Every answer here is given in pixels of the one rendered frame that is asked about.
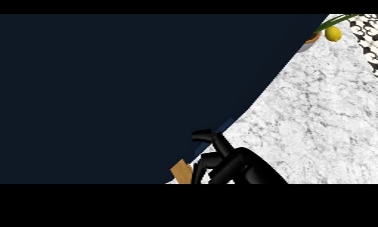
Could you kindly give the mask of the brown wooden cabinet edge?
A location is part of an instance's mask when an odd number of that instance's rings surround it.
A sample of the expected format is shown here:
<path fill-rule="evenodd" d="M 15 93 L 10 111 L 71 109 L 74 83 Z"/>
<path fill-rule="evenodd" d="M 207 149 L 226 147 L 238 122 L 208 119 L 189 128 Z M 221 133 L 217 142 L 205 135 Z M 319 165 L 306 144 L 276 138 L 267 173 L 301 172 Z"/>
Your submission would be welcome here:
<path fill-rule="evenodd" d="M 192 183 L 192 166 L 186 163 L 183 159 L 174 164 L 170 169 L 173 177 L 179 184 L 190 184 Z"/>

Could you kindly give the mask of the large dark cabinet door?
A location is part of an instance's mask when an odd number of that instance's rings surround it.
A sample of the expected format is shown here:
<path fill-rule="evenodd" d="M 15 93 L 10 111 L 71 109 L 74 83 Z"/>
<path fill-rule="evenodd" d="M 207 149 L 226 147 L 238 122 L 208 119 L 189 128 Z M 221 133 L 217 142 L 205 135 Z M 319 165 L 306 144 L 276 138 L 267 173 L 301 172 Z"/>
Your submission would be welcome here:
<path fill-rule="evenodd" d="M 170 181 L 320 14 L 0 15 L 0 183 Z"/>

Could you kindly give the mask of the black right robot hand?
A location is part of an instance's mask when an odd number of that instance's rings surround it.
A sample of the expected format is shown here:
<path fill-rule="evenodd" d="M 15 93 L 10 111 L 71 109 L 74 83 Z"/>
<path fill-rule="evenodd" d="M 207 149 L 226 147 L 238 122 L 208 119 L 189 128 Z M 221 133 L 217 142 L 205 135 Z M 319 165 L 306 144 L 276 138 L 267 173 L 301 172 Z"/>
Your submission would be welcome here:
<path fill-rule="evenodd" d="M 192 140 L 211 144 L 216 149 L 193 164 L 192 184 L 201 183 L 204 175 L 210 176 L 210 184 L 288 184 L 264 159 L 245 147 L 235 148 L 220 132 L 198 130 Z"/>

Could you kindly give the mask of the yellow lemon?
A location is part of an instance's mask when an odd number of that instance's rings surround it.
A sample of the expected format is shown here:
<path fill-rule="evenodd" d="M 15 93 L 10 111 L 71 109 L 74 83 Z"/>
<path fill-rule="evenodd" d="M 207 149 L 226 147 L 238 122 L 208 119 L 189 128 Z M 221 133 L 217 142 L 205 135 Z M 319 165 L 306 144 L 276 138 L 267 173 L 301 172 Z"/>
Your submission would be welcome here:
<path fill-rule="evenodd" d="M 335 27 L 331 26 L 326 30 L 325 30 L 325 37 L 331 42 L 337 42 L 341 37 L 343 37 L 343 32 L 341 30 Z"/>

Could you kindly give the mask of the green plant leaves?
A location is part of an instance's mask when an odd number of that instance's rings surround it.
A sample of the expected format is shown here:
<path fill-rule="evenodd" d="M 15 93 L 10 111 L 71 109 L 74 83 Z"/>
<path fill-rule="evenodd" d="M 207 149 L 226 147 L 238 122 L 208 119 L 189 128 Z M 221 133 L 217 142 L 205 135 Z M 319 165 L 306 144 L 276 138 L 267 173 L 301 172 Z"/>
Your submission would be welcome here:
<path fill-rule="evenodd" d="M 334 26 L 335 24 L 338 24 L 340 22 L 348 20 L 350 18 L 359 16 L 360 14 L 341 14 L 337 17 L 334 17 L 332 19 L 329 19 L 328 21 L 325 21 L 319 27 L 316 28 L 313 34 L 319 33 L 320 31 L 323 31 L 325 29 L 328 29 L 331 26 Z"/>

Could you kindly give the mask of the brown wooden bowl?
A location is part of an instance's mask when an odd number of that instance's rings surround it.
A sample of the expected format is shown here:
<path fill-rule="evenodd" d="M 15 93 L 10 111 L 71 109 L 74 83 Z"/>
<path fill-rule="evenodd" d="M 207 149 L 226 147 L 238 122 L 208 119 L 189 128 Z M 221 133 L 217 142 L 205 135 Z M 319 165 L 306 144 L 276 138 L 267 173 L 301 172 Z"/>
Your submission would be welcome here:
<path fill-rule="evenodd" d="M 322 35 L 322 32 L 312 34 L 310 38 L 306 40 L 306 44 L 315 43 L 316 40 L 319 39 L 320 35 Z"/>

